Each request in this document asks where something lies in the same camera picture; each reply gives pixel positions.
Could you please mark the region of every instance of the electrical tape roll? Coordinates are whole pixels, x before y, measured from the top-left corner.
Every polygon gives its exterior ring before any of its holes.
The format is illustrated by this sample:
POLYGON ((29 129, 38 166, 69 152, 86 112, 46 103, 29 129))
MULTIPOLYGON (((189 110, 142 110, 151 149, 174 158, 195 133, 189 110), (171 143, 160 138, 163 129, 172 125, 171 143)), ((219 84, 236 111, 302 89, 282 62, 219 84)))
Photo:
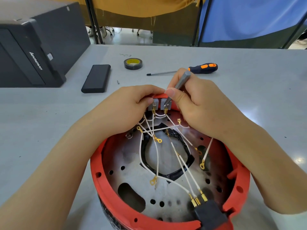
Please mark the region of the electrical tape roll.
POLYGON ((137 70, 143 66, 143 61, 138 58, 129 58, 124 61, 124 66, 129 70, 137 70))

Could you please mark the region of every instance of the black pole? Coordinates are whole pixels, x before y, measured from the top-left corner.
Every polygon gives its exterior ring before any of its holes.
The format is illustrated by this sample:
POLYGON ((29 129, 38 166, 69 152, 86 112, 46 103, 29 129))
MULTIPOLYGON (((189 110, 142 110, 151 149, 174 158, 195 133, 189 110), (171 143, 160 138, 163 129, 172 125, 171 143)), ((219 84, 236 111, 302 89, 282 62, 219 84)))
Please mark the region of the black pole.
POLYGON ((98 24, 97 16, 96 16, 94 5, 93 5, 93 0, 88 0, 88 3, 89 3, 89 6, 90 6, 90 9, 91 9, 91 12, 92 12, 92 16, 93 16, 93 20, 94 20, 94 23, 95 23, 95 26, 96 26, 96 30, 97 30, 97 34, 98 34, 100 44, 104 44, 102 37, 101 37, 99 24, 98 24))
POLYGON ((290 37, 288 38, 288 40, 286 41, 286 43, 282 46, 282 49, 285 49, 286 46, 289 44, 289 42, 291 42, 294 38, 294 36, 296 35, 296 33, 298 32, 298 30, 301 28, 301 26, 305 23, 307 19, 307 12, 305 13, 305 15, 302 17, 302 19, 299 21, 296 29, 293 31, 293 33, 290 35, 290 37))
POLYGON ((92 31, 93 31, 93 34, 94 34, 95 43, 96 43, 96 44, 99 44, 99 43, 98 43, 98 38, 97 38, 97 35, 96 35, 96 30, 95 30, 95 25, 94 25, 93 16, 92 16, 92 13, 91 13, 91 9, 90 9, 90 5, 89 5, 89 3, 88 3, 88 0, 85 0, 85 3, 86 3, 88 15, 90 16, 90 22, 91 22, 92 31))
POLYGON ((205 19, 204 19, 204 22, 203 22, 203 26, 201 28, 201 35, 200 35, 198 43, 197 43, 198 47, 201 44, 201 41, 203 39, 203 35, 204 35, 204 31, 205 31, 205 28, 206 28, 206 25, 207 25, 207 20, 208 20, 211 4, 212 4, 212 0, 209 0, 208 1, 208 6, 207 6, 207 10, 206 10, 206 14, 205 14, 205 19))
POLYGON ((201 18, 201 10, 202 10, 202 8, 203 8, 203 0, 201 0, 199 2, 199 8, 198 8, 197 19, 196 19, 196 23, 195 23, 195 27, 194 27, 194 34, 193 34, 193 39, 192 39, 191 46, 195 45, 196 34, 197 34, 198 26, 199 26, 199 20, 201 18))

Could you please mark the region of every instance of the black connector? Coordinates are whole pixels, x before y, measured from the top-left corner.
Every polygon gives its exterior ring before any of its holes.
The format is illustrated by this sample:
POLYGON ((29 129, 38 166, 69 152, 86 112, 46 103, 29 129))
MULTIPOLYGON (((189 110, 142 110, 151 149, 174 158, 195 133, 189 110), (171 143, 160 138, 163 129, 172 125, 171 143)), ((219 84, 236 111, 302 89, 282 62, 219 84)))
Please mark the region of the black connector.
POLYGON ((218 229, 221 225, 228 222, 227 216, 221 212, 214 200, 208 200, 197 206, 194 212, 202 224, 201 230, 218 229))

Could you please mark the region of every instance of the perforated metal plate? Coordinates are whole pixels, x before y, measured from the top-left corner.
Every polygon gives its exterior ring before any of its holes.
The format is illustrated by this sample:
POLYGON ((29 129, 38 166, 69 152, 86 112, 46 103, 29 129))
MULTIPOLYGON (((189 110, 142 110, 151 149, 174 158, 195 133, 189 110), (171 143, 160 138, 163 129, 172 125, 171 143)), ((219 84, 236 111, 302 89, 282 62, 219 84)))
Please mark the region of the perforated metal plate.
MULTIPOLYGON (((183 117, 178 111, 169 111, 168 113, 175 124, 178 118, 183 120, 183 117)), ((167 118, 154 120, 155 126, 158 126, 160 123, 172 126, 172 123, 168 121, 167 118)), ((188 125, 185 121, 182 121, 181 124, 183 126, 188 125)), ((148 128, 146 122, 143 123, 143 126, 148 128)), ((195 147, 201 149, 203 153, 205 152, 209 145, 210 137, 203 135, 193 128, 178 127, 178 129, 195 147)), ((169 174, 178 170, 180 165, 172 149, 169 138, 162 130, 156 131, 155 135, 157 138, 162 139, 162 143, 157 143, 159 150, 159 172, 162 174, 169 174)), ((110 185, 117 194, 120 192, 120 197, 128 205, 136 210, 143 210, 141 213, 146 216, 168 222, 193 220, 193 206, 189 196, 183 189, 161 178, 157 180, 156 189, 154 186, 150 185, 150 180, 153 179, 153 175, 140 165, 140 137, 140 131, 136 130, 136 127, 134 127, 128 132, 114 135, 107 140, 102 150, 102 164, 110 185), (122 189, 124 185, 121 184, 123 183, 129 184, 130 187, 144 199, 144 208, 138 206, 142 205, 141 202, 138 203, 138 199, 135 199, 128 190, 122 189)), ((186 160, 187 154, 182 144, 178 139, 171 137, 171 140, 177 152, 186 160)), ((232 165, 225 146, 223 143, 213 140, 208 158, 208 162, 210 162, 206 163, 206 169, 208 171, 203 171, 199 167, 203 154, 200 156, 189 144, 188 147, 195 158, 193 164, 190 166, 194 178, 207 198, 214 199, 217 204, 222 207, 233 188, 233 182, 227 178, 227 174, 232 171, 232 165)), ((146 148, 146 160, 153 169, 157 169, 157 153, 152 139, 149 141, 146 148)), ((195 194, 199 195, 190 175, 188 175, 188 178, 190 179, 195 194)), ((176 182, 189 189, 184 175, 178 178, 176 182)))

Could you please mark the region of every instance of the computer tower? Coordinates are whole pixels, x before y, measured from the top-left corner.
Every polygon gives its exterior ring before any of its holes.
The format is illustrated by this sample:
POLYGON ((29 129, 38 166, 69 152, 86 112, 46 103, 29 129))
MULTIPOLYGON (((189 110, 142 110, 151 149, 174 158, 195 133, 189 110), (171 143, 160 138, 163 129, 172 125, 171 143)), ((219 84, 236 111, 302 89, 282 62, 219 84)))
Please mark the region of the computer tower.
POLYGON ((78 2, 0 0, 0 87, 60 87, 89 45, 78 2))

